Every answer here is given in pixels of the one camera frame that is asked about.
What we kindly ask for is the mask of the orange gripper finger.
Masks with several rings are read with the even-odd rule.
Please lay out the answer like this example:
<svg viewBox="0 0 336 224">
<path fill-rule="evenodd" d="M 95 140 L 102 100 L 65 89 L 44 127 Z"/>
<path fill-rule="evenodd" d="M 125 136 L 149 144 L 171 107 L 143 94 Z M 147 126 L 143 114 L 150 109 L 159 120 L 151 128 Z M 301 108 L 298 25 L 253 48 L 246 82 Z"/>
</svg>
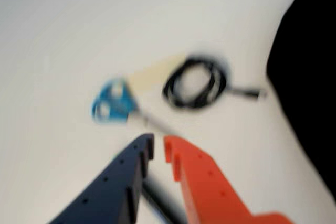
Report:
<svg viewBox="0 0 336 224">
<path fill-rule="evenodd" d="M 165 160 L 181 185 L 188 223 L 290 223 L 279 213 L 253 215 L 214 159 L 187 140 L 164 137 Z"/>
</svg>

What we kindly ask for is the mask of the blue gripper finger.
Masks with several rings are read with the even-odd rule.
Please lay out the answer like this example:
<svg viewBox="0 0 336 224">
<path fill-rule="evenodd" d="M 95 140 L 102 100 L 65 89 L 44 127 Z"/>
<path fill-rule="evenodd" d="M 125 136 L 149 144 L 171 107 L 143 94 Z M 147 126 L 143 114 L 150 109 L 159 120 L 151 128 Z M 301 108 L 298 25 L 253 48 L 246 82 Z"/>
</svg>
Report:
<svg viewBox="0 0 336 224">
<path fill-rule="evenodd" d="M 52 223 L 135 223 L 154 135 L 130 143 Z"/>
</svg>

